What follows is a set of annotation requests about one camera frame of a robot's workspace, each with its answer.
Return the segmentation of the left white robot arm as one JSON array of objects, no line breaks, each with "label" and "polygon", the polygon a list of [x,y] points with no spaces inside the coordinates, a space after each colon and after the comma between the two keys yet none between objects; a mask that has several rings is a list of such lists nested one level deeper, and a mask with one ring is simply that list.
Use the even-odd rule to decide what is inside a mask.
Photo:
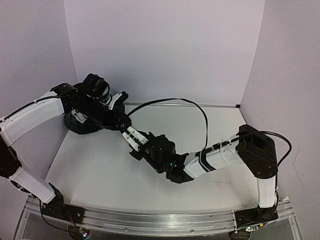
[{"label": "left white robot arm", "polygon": [[125,92],[110,94],[109,84],[90,73],[83,82],[61,83],[49,92],[0,119],[0,175],[36,196],[56,218],[64,218],[67,206],[58,197],[59,191],[36,176],[23,164],[13,144],[29,131],[62,115],[80,114],[81,124],[91,123],[101,129],[123,132],[131,119],[119,107],[127,100]]}]

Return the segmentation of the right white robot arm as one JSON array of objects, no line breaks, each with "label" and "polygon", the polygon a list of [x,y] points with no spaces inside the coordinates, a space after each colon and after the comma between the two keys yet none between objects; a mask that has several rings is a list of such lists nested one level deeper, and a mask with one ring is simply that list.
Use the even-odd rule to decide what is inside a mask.
[{"label": "right white robot arm", "polygon": [[258,206],[271,208],[276,204],[278,163],[276,146],[265,133],[245,124],[238,133],[198,152],[176,153],[174,142],[162,134],[154,136],[129,127],[122,133],[132,148],[130,155],[147,163],[158,173],[165,173],[176,184],[193,181],[206,173],[244,164],[257,181]]}]

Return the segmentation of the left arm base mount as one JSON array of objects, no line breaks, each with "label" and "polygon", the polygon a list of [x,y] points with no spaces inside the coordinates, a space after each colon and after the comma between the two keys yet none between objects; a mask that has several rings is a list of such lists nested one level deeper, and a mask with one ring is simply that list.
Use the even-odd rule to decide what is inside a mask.
[{"label": "left arm base mount", "polygon": [[52,217],[58,220],[68,221],[74,228],[78,228],[84,220],[85,209],[80,206],[66,204],[62,193],[51,183],[54,190],[54,198],[49,203],[40,203],[40,214],[42,217]]}]

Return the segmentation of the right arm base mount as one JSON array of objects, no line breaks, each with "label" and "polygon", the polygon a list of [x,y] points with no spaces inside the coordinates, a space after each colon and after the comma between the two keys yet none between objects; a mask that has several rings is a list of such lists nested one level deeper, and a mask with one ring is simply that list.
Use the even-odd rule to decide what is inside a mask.
[{"label": "right arm base mount", "polygon": [[233,211],[235,230],[244,230],[253,228],[261,224],[265,225],[268,222],[278,219],[278,200],[275,201],[272,207],[263,208],[259,205],[255,208],[242,209]]}]

